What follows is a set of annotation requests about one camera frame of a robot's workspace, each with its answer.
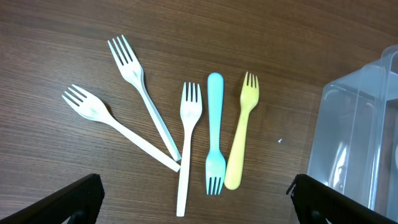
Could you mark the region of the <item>blue plastic fork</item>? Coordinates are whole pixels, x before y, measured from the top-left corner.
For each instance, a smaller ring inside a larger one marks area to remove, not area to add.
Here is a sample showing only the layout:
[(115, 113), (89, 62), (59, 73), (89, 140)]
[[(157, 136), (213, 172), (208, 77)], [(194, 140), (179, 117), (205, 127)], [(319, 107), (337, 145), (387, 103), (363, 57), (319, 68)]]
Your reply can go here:
[(220, 149), (224, 80), (221, 74), (209, 74), (207, 81), (210, 149), (205, 162), (206, 194), (219, 195), (224, 183), (226, 161)]

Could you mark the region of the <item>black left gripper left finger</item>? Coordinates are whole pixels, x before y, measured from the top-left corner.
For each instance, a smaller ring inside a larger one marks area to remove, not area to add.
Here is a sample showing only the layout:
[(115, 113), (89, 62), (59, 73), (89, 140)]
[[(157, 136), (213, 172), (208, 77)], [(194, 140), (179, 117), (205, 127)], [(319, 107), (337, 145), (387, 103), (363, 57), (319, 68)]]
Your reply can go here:
[(98, 174), (89, 174), (59, 191), (1, 220), (3, 224), (95, 224), (104, 199)]

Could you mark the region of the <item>yellow plastic fork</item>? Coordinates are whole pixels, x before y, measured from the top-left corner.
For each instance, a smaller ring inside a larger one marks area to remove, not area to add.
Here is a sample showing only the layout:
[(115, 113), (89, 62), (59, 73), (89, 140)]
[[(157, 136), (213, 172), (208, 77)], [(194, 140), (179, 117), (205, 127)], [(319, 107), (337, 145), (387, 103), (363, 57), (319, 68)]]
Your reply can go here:
[(240, 95), (241, 111), (224, 178), (224, 185), (229, 190), (237, 189), (241, 183), (249, 115), (258, 101), (258, 77), (252, 73), (246, 72)]

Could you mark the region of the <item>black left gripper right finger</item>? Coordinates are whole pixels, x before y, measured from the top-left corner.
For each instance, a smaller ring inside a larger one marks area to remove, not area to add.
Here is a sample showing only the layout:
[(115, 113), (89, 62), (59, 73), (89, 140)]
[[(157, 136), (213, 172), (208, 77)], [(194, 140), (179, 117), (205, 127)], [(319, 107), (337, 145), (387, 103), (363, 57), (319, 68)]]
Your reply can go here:
[(286, 191), (301, 224), (394, 224), (306, 174), (298, 174)]

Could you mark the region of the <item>white plastic fork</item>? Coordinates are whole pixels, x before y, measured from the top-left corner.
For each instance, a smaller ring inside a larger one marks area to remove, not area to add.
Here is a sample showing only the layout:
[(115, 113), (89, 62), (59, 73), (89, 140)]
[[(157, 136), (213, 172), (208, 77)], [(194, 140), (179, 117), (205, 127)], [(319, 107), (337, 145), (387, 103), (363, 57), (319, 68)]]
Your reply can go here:
[(146, 90), (144, 69), (137, 59), (133, 49), (123, 35), (121, 38), (117, 36), (112, 40), (107, 40), (107, 43), (122, 77), (125, 81), (133, 85), (140, 93), (166, 148), (171, 154), (173, 160), (179, 161), (181, 159), (181, 155), (164, 120)]
[(184, 142), (180, 164), (180, 176), (177, 194), (176, 216), (183, 217), (187, 203), (188, 182), (190, 172), (190, 156), (192, 133), (202, 114), (202, 100), (200, 85), (185, 82), (180, 104), (180, 117), (184, 129)]
[(64, 91), (62, 98), (79, 115), (92, 121), (110, 125), (163, 165), (175, 172), (180, 170), (180, 165), (172, 158), (117, 121), (111, 115), (106, 105), (97, 96), (77, 85), (72, 84), (72, 87), (73, 88), (68, 87), (69, 91)]

